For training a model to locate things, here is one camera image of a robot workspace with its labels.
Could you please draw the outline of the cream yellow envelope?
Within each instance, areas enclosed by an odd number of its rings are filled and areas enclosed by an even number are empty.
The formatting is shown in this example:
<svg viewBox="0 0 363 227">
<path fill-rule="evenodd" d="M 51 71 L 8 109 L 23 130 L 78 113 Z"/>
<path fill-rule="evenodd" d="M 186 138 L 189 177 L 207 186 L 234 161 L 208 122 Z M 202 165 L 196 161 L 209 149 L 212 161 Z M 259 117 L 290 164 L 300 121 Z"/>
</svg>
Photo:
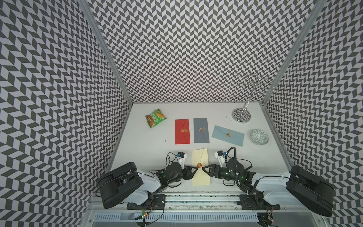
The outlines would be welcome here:
<svg viewBox="0 0 363 227">
<path fill-rule="evenodd" d="M 203 167 L 209 165 L 209 156 L 207 148 L 192 151 L 192 166 L 197 171 L 192 178 L 192 186 L 210 185 L 210 176 L 203 171 Z"/>
</svg>

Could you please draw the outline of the red envelope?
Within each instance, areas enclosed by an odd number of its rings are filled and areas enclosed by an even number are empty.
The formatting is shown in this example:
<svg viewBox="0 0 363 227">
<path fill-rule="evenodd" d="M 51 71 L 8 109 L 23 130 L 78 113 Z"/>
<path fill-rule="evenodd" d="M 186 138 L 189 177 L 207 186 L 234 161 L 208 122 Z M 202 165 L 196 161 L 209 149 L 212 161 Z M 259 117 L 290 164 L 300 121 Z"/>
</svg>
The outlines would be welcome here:
<svg viewBox="0 0 363 227">
<path fill-rule="evenodd" d="M 175 120 L 175 144 L 190 144 L 190 126 L 188 119 Z"/>
</svg>

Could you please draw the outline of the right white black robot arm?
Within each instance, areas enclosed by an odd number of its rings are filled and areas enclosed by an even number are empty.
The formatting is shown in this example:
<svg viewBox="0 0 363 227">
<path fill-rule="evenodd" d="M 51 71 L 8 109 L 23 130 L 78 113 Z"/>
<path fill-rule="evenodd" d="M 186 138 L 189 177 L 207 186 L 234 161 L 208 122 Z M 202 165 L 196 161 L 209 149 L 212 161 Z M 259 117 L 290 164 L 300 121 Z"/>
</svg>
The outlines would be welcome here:
<svg viewBox="0 0 363 227">
<path fill-rule="evenodd" d="M 297 205 L 324 217 L 333 214 L 334 185 L 301 167 L 293 166 L 282 174 L 260 174 L 244 168 L 235 158 L 226 166 L 201 163 L 197 166 L 211 178 L 231 181 L 233 186 L 253 196 L 259 209 L 264 205 Z"/>
</svg>

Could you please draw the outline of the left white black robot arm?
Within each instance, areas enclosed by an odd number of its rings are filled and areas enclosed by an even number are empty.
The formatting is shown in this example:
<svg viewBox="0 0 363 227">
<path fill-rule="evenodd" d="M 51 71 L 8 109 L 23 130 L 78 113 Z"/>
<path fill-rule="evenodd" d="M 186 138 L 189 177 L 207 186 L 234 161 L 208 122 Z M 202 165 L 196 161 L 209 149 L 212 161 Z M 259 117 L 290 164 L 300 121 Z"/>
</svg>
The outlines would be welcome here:
<svg viewBox="0 0 363 227">
<path fill-rule="evenodd" d="M 193 179 L 197 170 L 196 167 L 173 162 L 150 175 L 139 170 L 135 163 L 129 162 L 98 178 L 96 191 L 105 209 L 122 202 L 142 205 L 151 200 L 153 193 L 172 188 L 173 183 Z"/>
</svg>

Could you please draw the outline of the light blue envelope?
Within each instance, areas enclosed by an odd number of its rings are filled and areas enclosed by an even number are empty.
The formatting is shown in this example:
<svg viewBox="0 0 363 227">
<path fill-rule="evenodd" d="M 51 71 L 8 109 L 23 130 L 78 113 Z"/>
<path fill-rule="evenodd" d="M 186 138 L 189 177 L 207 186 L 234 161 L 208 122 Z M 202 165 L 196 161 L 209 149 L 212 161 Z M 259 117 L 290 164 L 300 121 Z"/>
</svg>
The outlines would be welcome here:
<svg viewBox="0 0 363 227">
<path fill-rule="evenodd" d="M 215 126 L 213 133 L 212 133 L 212 138 L 233 144 L 233 145 L 237 145 L 242 147 L 244 144 L 244 133 L 242 132 L 238 132 L 238 131 L 234 131 L 231 129 L 227 129 L 221 126 Z"/>
</svg>

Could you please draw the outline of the dark grey envelope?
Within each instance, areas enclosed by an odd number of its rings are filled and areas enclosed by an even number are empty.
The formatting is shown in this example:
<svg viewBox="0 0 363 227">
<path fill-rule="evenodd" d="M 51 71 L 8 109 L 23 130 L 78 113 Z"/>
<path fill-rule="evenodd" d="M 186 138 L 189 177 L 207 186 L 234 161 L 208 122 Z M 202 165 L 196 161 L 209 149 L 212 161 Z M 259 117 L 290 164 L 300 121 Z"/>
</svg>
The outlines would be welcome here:
<svg viewBox="0 0 363 227">
<path fill-rule="evenodd" d="M 193 133 L 195 143 L 209 143 L 208 119 L 194 118 Z"/>
</svg>

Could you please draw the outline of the green patterned ceramic dish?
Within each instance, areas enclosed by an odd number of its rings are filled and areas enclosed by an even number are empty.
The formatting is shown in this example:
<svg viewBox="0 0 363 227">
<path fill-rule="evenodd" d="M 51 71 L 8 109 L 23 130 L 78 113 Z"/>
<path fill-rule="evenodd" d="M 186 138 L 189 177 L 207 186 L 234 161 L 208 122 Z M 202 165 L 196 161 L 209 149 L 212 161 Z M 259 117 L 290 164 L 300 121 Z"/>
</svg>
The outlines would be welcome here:
<svg viewBox="0 0 363 227">
<path fill-rule="evenodd" d="M 254 129 L 250 133 L 251 141 L 256 145 L 266 145 L 269 142 L 269 137 L 266 132 L 260 129 Z"/>
</svg>

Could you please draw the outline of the chrome jewellery stand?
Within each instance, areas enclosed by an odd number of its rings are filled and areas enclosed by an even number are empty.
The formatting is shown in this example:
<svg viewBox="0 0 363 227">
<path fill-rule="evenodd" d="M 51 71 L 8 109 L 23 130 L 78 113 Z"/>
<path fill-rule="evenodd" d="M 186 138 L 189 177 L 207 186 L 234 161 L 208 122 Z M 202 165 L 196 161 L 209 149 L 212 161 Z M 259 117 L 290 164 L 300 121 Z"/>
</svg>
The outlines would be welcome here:
<svg viewBox="0 0 363 227">
<path fill-rule="evenodd" d="M 244 90 L 247 91 L 247 100 L 243 107 L 236 108 L 232 111 L 232 118 L 241 124 L 248 123 L 251 119 L 251 114 L 248 111 L 248 106 L 253 98 L 257 95 L 259 89 L 267 87 L 273 81 L 270 78 L 264 78 L 262 75 L 252 73 L 244 74 L 247 77 L 247 82 L 243 86 Z"/>
</svg>

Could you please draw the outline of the green snack bag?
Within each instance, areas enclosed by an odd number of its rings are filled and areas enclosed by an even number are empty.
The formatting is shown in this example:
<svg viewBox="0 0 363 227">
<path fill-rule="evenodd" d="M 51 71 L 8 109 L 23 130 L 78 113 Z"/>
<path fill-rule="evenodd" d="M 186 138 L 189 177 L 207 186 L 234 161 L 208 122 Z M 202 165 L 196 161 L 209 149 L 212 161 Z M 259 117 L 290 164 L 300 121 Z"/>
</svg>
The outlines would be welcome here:
<svg viewBox="0 0 363 227">
<path fill-rule="evenodd" d="M 150 128 L 155 127 L 156 125 L 167 119 L 160 109 L 157 109 L 153 111 L 153 113 L 146 115 L 145 118 Z"/>
</svg>

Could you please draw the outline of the aluminium front rail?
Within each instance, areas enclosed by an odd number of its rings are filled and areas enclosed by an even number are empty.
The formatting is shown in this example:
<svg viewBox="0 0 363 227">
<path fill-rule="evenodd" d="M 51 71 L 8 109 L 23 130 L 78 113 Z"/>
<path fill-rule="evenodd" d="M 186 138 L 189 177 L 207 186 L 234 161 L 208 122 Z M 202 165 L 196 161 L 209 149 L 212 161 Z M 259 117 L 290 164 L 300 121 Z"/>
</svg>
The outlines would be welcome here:
<svg viewBox="0 0 363 227">
<path fill-rule="evenodd" d="M 242 207 L 237 203 L 240 201 L 239 192 L 212 192 L 212 193 L 171 193 L 164 192 L 160 194 L 166 195 L 164 210 L 168 212 L 174 211 L 256 211 L 257 210 L 242 210 Z M 302 205 L 283 205 L 280 204 L 280 210 L 277 212 L 309 212 Z"/>
</svg>

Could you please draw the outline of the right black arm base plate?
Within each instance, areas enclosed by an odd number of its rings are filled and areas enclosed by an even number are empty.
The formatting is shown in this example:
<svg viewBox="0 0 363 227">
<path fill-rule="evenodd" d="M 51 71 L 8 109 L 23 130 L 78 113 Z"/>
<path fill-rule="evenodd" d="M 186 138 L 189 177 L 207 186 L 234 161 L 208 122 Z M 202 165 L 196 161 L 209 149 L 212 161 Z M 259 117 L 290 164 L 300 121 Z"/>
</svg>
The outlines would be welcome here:
<svg viewBox="0 0 363 227">
<path fill-rule="evenodd" d="M 279 204 L 271 205 L 267 201 L 265 201 L 261 196 L 239 195 L 240 201 L 237 203 L 242 207 L 242 210 L 257 210 L 257 211 L 266 211 L 267 209 L 280 210 L 281 207 Z"/>
</svg>

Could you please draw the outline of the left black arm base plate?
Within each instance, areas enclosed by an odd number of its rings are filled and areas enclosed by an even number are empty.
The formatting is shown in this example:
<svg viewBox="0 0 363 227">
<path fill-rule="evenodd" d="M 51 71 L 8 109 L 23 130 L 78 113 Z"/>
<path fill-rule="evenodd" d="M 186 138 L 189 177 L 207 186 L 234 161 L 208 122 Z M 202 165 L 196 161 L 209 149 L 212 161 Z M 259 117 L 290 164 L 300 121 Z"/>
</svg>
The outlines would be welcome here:
<svg viewBox="0 0 363 227">
<path fill-rule="evenodd" d="M 145 202 L 141 205 L 137 205 L 136 203 L 129 202 L 127 204 L 127 210 L 135 210 L 135 211 L 162 211 L 165 207 L 166 195 L 165 194 L 155 194 L 151 195 Z"/>
</svg>

